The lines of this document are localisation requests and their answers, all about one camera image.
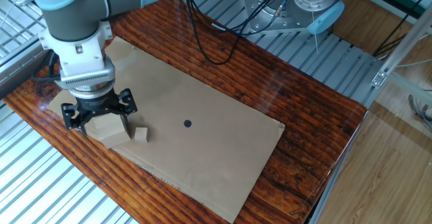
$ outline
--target glossy wood surface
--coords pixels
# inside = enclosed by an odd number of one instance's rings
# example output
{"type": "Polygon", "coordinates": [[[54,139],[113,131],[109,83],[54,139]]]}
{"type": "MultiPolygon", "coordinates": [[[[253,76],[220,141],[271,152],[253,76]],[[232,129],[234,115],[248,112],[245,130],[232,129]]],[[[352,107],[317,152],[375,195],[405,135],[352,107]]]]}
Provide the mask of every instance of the glossy wood surface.
{"type": "MultiPolygon", "coordinates": [[[[236,222],[303,223],[366,109],[245,39],[228,64],[211,65],[178,0],[160,0],[111,24],[116,36],[286,125],[236,222]]],[[[211,58],[228,56],[234,36],[202,26],[198,32],[211,58]]],[[[225,222],[100,142],[67,131],[47,109],[58,92],[29,80],[4,101],[138,222],[225,222]]]]}

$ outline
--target small wooden cube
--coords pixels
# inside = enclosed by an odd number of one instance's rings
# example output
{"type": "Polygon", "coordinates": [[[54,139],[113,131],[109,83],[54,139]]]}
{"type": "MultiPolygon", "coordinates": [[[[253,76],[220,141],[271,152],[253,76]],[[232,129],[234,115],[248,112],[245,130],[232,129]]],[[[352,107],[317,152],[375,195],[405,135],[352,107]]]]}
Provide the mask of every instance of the small wooden cube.
{"type": "Polygon", "coordinates": [[[148,131],[147,128],[137,127],[135,129],[134,140],[141,143],[149,143],[147,131],[148,131]]]}
{"type": "Polygon", "coordinates": [[[94,119],[99,141],[107,148],[118,146],[130,140],[126,121],[120,115],[107,114],[94,119]]]}

